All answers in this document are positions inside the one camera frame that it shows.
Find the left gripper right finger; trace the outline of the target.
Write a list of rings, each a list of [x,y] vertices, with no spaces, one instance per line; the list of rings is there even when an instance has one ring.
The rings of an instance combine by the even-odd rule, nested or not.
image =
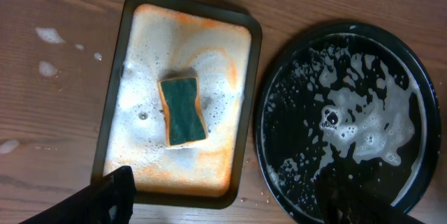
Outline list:
[[[314,194],[327,224],[423,224],[327,167],[314,180]]]

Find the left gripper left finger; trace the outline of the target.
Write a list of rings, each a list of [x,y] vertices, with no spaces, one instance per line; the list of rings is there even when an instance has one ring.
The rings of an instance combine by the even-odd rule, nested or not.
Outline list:
[[[121,166],[21,224],[129,224],[135,195],[133,171]]]

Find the green yellow sponge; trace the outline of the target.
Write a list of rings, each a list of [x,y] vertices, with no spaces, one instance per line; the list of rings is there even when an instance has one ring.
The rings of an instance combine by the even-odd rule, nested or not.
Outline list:
[[[159,93],[168,147],[180,148],[207,139],[197,77],[161,80]]]

